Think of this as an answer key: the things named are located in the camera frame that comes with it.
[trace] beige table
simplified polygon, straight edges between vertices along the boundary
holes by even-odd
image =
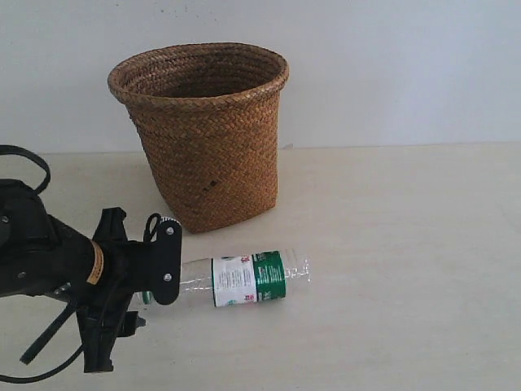
[[[48,156],[50,213],[86,234],[121,206],[129,235],[167,213],[141,154]],[[2,158],[0,176],[40,172]],[[521,145],[282,151],[278,207],[186,235],[185,261],[305,245],[307,292],[229,309],[182,301],[142,313],[116,371],[82,360],[43,384],[2,390],[519,390]],[[0,300],[0,369],[27,376],[65,359],[72,320],[29,368],[18,357],[61,305]]]

